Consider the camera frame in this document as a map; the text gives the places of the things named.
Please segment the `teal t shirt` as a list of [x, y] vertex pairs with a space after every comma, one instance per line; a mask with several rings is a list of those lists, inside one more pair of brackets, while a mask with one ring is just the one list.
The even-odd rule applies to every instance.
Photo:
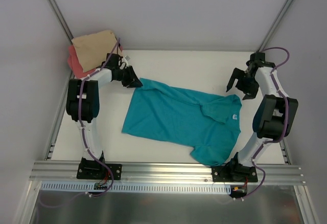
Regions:
[[206, 166], [229, 158], [241, 133], [237, 95], [219, 96], [141, 79], [122, 133], [192, 147], [191, 157]]

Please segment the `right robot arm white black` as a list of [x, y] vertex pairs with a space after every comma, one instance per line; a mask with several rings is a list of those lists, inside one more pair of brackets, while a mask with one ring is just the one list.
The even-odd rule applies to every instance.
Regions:
[[266, 61], [264, 52], [250, 55], [247, 69], [235, 68], [226, 89], [236, 87], [244, 100], [254, 99], [261, 92], [263, 99], [253, 117], [253, 134], [235, 156], [222, 167], [218, 175], [232, 182], [257, 182], [257, 159], [272, 144], [288, 136], [297, 112], [298, 101], [283, 89], [273, 62]]

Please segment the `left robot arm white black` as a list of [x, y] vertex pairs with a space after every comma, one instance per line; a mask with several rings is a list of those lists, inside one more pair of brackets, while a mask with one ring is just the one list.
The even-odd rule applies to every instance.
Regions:
[[111, 178], [105, 166], [104, 147], [97, 132], [99, 90], [112, 81], [118, 81], [126, 88], [143, 86], [128, 60], [128, 56], [108, 53], [107, 59], [98, 68], [86, 77], [71, 79], [68, 83], [66, 112], [77, 125], [84, 149], [77, 172], [78, 179]]

